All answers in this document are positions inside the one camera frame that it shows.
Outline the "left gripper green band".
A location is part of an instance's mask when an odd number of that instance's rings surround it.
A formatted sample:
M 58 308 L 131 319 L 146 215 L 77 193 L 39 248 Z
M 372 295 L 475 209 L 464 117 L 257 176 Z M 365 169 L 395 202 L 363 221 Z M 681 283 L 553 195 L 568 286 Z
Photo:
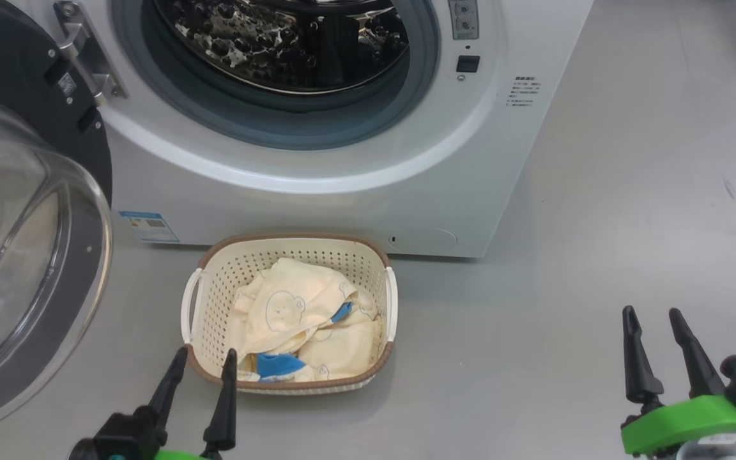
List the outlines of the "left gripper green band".
M 175 353 L 171 364 L 149 402 L 155 416 L 169 416 L 176 388 L 182 380 L 188 361 L 188 349 L 181 347 Z M 204 430 L 203 440 L 206 443 L 203 456 L 220 456 L 222 452 L 236 447 L 236 391 L 237 391 L 237 352 L 231 348 L 223 364 L 221 373 L 222 390 L 219 393 L 213 416 Z M 193 452 L 161 449 L 153 460 L 207 460 Z

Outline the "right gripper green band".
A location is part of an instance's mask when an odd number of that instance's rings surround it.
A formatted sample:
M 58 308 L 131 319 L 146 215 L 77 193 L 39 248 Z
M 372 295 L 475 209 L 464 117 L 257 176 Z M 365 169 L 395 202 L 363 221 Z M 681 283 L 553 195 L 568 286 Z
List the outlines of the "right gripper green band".
M 652 372 L 643 330 L 631 305 L 622 309 L 626 399 L 641 406 L 621 427 L 623 450 L 646 459 L 736 459 L 736 405 L 725 398 L 725 384 L 680 309 L 668 317 L 680 346 L 690 400 L 663 405 L 662 381 Z

